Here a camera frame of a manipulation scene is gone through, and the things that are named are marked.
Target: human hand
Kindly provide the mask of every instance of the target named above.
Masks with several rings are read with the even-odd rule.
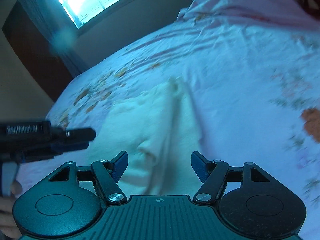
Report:
[[[12,207],[18,195],[22,192],[22,186],[18,181],[11,184],[11,196],[0,197],[0,230],[12,239],[19,239],[22,235],[12,216]]]

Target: metal screw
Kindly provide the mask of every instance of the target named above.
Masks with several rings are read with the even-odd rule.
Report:
[[[122,194],[119,194],[119,193],[113,193],[113,194],[108,196],[108,199],[110,201],[113,201],[113,202],[118,202],[118,201],[123,200],[124,196]]]
[[[209,201],[211,196],[207,193],[201,193],[196,196],[196,199],[199,201]]]

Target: blanket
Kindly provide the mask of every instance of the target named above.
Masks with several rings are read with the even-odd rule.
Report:
[[[190,195],[201,187],[191,167],[201,151],[200,129],[181,78],[171,78],[138,97],[119,100],[88,149],[88,163],[125,150],[128,168],[118,185],[130,195]],[[81,182],[95,193],[91,183]]]

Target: wall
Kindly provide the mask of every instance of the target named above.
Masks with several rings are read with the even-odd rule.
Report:
[[[173,23],[191,0],[121,0],[113,12],[81,35],[74,50],[90,66],[132,42]]]
[[[52,100],[10,47],[1,28],[16,0],[0,0],[0,122],[43,118]]]

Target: bed sheet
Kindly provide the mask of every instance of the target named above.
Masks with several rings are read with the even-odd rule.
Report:
[[[320,144],[301,117],[320,109],[318,31],[293,0],[194,0],[173,24],[75,78],[47,118],[99,134],[117,100],[182,76],[201,125],[202,153],[265,169],[304,201],[300,236],[320,239]],[[89,150],[22,165],[23,193],[67,161],[90,165]]]

